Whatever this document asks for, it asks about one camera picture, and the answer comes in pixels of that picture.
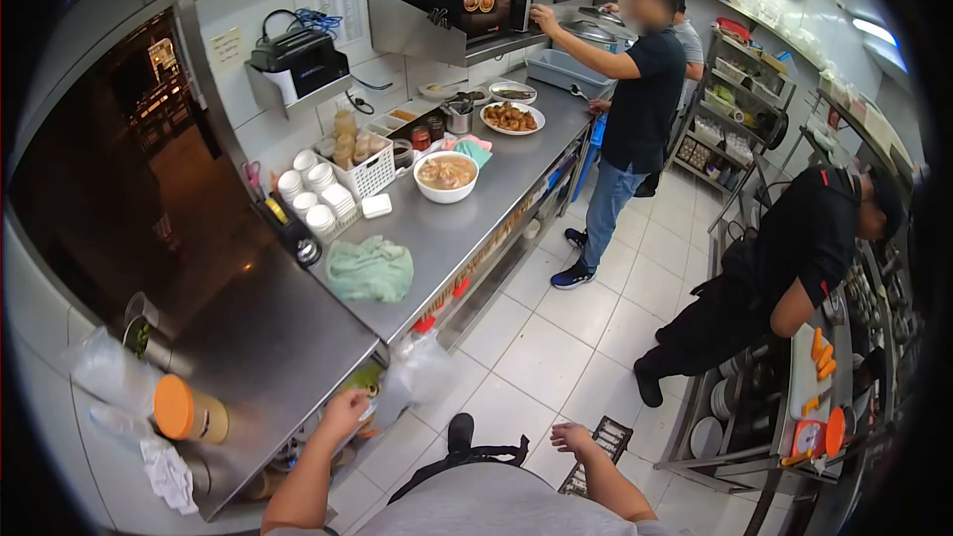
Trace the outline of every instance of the receipt printer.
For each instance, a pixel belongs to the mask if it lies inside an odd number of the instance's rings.
[[[348,57],[317,29],[295,29],[259,43],[250,63],[281,88],[285,105],[349,74]]]

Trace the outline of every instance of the white cutting board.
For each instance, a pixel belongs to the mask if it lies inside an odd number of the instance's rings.
[[[821,337],[825,346],[827,338]],[[820,407],[812,409],[807,416],[801,413],[804,405],[816,395],[821,395],[831,387],[834,373],[817,380],[817,361],[811,358],[811,345],[814,343],[814,328],[804,324],[791,338],[791,380],[788,386],[788,410],[797,420],[816,420],[826,423],[830,417],[831,401],[828,399]]]

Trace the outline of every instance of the green towel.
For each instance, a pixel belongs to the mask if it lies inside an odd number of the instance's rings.
[[[474,161],[476,161],[477,168],[483,168],[483,164],[486,163],[490,159],[490,156],[493,155],[489,151],[477,145],[475,141],[471,141],[470,139],[465,139],[457,143],[457,145],[454,146],[454,151],[459,151],[461,154],[473,158]]]
[[[361,244],[334,241],[325,270],[331,290],[345,301],[398,303],[413,281],[411,252],[382,236]]]

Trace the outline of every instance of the hand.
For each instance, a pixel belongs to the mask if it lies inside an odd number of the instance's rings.
[[[608,112],[609,108],[612,107],[611,101],[606,100],[590,100],[589,101],[589,112],[593,114],[602,114]]]
[[[576,455],[577,462],[581,462],[585,453],[592,451],[593,447],[602,451],[582,424],[554,424],[553,435],[549,440],[560,453],[572,451]]]
[[[351,436],[360,424],[360,416],[371,401],[367,389],[351,387],[331,398],[324,410],[321,423],[317,425],[315,435],[326,439],[331,447]]]
[[[542,33],[547,36],[552,36],[559,29],[553,9],[545,4],[533,3],[530,7],[530,18],[540,26]]]

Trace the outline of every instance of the blue sneaker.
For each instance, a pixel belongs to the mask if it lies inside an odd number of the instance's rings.
[[[572,244],[574,248],[582,250],[582,247],[586,245],[586,242],[589,240],[589,235],[584,231],[579,232],[575,228],[566,228],[565,232],[562,233],[566,237],[566,242]]]
[[[588,283],[594,279],[596,279],[596,270],[589,271],[580,260],[576,261],[571,268],[555,274],[549,282],[557,290],[572,290],[577,285]]]

